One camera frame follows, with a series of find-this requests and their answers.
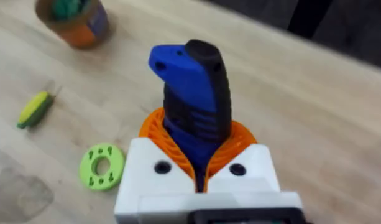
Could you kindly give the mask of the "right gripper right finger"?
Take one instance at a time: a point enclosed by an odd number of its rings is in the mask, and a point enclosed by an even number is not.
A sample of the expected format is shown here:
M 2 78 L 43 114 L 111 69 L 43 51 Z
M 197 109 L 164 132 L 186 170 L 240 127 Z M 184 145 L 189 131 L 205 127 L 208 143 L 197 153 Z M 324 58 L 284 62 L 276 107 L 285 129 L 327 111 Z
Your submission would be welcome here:
M 208 162 L 204 191 L 279 192 L 280 184 L 269 148 L 259 144 L 241 123 L 233 121 L 229 138 Z

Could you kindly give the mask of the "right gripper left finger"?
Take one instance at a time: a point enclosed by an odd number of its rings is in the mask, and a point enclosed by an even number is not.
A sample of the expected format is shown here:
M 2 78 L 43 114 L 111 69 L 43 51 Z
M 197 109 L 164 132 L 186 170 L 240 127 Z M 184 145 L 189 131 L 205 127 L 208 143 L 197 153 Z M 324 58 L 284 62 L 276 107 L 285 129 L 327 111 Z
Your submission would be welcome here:
M 158 108 L 131 140 L 114 207 L 117 223 L 186 223 L 195 172 L 163 127 Z

